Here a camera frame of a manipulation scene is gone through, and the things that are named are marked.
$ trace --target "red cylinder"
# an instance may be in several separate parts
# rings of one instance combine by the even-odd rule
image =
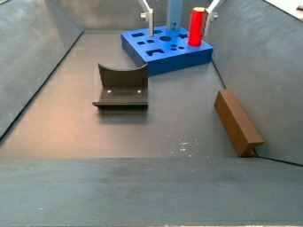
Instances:
[[[195,7],[192,11],[192,20],[189,26],[188,44],[191,46],[200,46],[203,41],[203,22],[204,22],[204,8]]]

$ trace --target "gray metal floor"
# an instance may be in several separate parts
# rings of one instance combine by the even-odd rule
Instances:
[[[213,66],[151,77],[147,113],[100,113],[99,62],[133,67],[119,32],[80,37],[1,141],[0,224],[303,224],[303,168],[235,157]]]
[[[97,64],[135,67],[119,32],[87,32],[1,142],[0,158],[235,157],[213,65],[149,78],[147,112],[101,113]]]

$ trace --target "hole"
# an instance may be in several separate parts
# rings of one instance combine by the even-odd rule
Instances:
[[[160,40],[164,41],[164,42],[168,42],[168,41],[172,40],[172,38],[169,36],[161,36]]]
[[[140,36],[144,36],[144,33],[135,33],[135,34],[131,34],[132,37],[140,37]]]
[[[149,56],[152,56],[153,53],[164,53],[164,51],[161,49],[156,49],[156,50],[151,50],[151,51],[147,51],[147,54]]]
[[[187,38],[188,35],[187,34],[179,34],[177,37],[180,37],[181,39]]]
[[[153,30],[153,34],[161,33],[161,30]]]

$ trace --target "wooden block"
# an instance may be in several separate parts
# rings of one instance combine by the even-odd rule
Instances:
[[[213,107],[239,157],[255,157],[252,148],[264,140],[231,90],[219,90]]]

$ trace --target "black bracket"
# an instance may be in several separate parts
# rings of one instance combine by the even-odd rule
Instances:
[[[148,107],[148,65],[133,70],[115,70],[99,64],[101,92],[97,108]]]

